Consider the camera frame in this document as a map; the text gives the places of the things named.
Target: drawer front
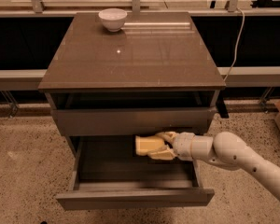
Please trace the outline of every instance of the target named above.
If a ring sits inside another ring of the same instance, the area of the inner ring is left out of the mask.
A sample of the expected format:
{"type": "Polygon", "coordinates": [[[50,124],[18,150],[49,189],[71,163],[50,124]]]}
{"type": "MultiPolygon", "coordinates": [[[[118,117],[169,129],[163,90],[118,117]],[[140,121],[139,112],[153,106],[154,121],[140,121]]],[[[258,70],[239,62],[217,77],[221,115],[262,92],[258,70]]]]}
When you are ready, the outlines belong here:
{"type": "Polygon", "coordinates": [[[57,195],[64,210],[207,206],[212,189],[166,189],[139,191],[69,191],[57,195]]]}
{"type": "Polygon", "coordinates": [[[131,135],[161,131],[206,133],[215,108],[54,110],[61,135],[131,135]]]}

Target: drawer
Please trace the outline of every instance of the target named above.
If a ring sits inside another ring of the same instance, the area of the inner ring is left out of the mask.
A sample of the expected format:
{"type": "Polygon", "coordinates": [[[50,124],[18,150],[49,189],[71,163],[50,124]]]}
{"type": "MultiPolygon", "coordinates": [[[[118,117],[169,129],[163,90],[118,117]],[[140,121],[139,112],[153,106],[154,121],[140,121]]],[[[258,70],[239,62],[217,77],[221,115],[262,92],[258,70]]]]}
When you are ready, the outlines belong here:
{"type": "Polygon", "coordinates": [[[196,162],[153,161],[134,154],[133,136],[80,137],[65,210],[206,206],[196,162]]]}
{"type": "Polygon", "coordinates": [[[82,109],[53,110],[61,135],[133,135],[162,131],[206,133],[216,109],[82,109]]]}

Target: white bowl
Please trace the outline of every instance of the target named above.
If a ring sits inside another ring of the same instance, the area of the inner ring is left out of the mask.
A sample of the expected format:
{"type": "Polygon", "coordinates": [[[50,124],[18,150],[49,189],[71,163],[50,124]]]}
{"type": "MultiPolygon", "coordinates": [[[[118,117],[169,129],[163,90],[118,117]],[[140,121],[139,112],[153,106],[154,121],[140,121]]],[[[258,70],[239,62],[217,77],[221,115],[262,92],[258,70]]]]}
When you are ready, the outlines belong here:
{"type": "Polygon", "coordinates": [[[126,21],[128,13],[118,8],[105,9],[99,12],[99,18],[103,26],[110,32],[117,32],[126,21]]]}

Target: open drawer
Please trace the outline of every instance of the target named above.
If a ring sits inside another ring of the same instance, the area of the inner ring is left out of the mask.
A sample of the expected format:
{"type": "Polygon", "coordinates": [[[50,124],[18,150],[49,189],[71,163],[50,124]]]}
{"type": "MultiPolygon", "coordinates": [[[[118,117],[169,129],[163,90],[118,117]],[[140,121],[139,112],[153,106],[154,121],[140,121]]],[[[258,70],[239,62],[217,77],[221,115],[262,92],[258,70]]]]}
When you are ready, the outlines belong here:
{"type": "Polygon", "coordinates": [[[65,210],[208,205],[196,163],[138,157],[133,136],[80,137],[69,191],[58,194],[65,210]]]}

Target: terrazzo floor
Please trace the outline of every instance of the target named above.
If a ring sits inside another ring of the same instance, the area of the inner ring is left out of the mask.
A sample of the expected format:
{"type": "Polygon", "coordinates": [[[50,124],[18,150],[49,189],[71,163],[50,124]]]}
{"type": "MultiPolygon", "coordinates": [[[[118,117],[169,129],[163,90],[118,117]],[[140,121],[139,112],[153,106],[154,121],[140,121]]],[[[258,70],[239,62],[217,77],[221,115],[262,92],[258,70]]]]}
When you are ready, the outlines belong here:
{"type": "MultiPolygon", "coordinates": [[[[230,113],[229,119],[215,115],[207,135],[236,133],[258,154],[280,166],[275,115],[230,113]]],[[[249,174],[198,163],[203,186],[215,190],[207,207],[64,211],[55,195],[67,190],[74,157],[48,108],[23,109],[13,119],[0,115],[0,224],[280,224],[280,202],[249,174]]]]}

